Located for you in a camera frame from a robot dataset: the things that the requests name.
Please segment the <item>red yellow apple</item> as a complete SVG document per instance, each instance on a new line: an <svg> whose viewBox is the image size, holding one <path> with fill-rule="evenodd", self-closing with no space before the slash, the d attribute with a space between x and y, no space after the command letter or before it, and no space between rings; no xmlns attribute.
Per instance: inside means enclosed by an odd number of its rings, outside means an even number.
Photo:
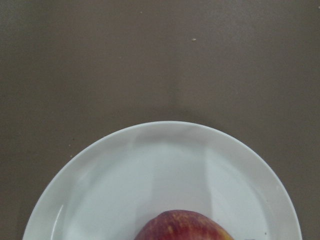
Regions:
<svg viewBox="0 0 320 240"><path fill-rule="evenodd" d="M189 210L168 210L148 221L136 240L232 240L210 218Z"/></svg>

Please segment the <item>white round plate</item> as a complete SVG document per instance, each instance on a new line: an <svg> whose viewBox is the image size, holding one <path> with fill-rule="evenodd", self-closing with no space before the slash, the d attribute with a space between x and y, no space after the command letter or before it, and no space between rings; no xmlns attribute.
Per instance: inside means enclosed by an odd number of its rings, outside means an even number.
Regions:
<svg viewBox="0 0 320 240"><path fill-rule="evenodd" d="M293 203L253 150L181 121L131 126L93 143L46 187L25 240L132 240L168 210L207 216L236 240L300 240Z"/></svg>

